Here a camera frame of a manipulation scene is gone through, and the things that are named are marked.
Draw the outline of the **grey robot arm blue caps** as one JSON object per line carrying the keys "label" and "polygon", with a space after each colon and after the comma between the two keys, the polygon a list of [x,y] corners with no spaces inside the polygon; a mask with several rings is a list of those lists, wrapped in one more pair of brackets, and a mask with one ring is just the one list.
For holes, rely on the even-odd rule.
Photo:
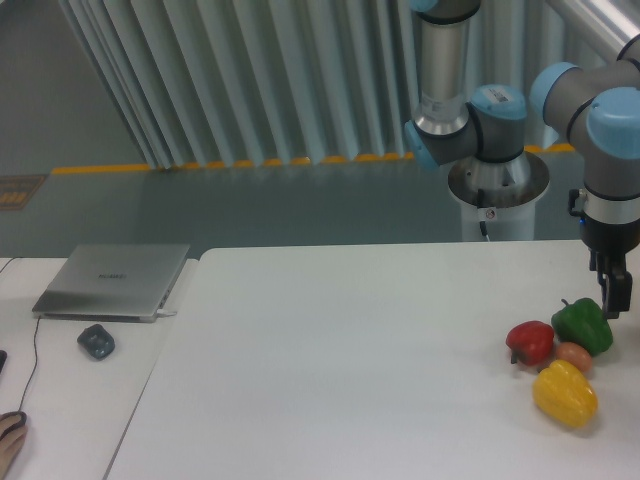
{"label": "grey robot arm blue caps", "polygon": [[582,156],[583,185],[569,194],[597,275],[606,318],[629,310],[633,276],[626,256],[639,243],[639,17],[627,2],[557,1],[555,10],[590,34],[610,57],[586,71],[560,62],[535,79],[528,94],[506,85],[463,93],[469,24],[476,1],[414,1],[422,26],[420,100],[404,131],[426,168],[469,161],[470,173],[450,191],[477,209],[536,200],[549,175],[524,150],[526,111],[533,108]]}

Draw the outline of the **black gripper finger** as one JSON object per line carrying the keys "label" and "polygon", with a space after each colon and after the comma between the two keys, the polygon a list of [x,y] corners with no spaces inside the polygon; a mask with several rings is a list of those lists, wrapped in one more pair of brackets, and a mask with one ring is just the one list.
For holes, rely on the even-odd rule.
{"label": "black gripper finger", "polygon": [[622,269],[599,275],[602,310],[606,319],[616,319],[628,312],[631,304],[631,274]]}

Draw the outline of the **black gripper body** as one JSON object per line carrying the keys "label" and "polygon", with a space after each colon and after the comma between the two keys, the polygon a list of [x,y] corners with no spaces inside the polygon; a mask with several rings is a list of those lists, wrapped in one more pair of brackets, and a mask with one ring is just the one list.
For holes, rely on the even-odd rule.
{"label": "black gripper body", "polygon": [[590,252],[589,270],[605,273],[614,267],[626,267],[626,254],[639,245],[639,221],[607,224],[584,214],[580,235]]}

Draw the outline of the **person's hand on mouse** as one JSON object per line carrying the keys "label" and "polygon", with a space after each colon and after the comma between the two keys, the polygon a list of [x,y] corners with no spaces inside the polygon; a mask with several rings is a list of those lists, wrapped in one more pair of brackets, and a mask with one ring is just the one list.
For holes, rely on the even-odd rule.
{"label": "person's hand on mouse", "polygon": [[28,427],[11,431],[10,426],[17,420],[12,412],[1,415],[1,478],[4,479],[26,440]]}

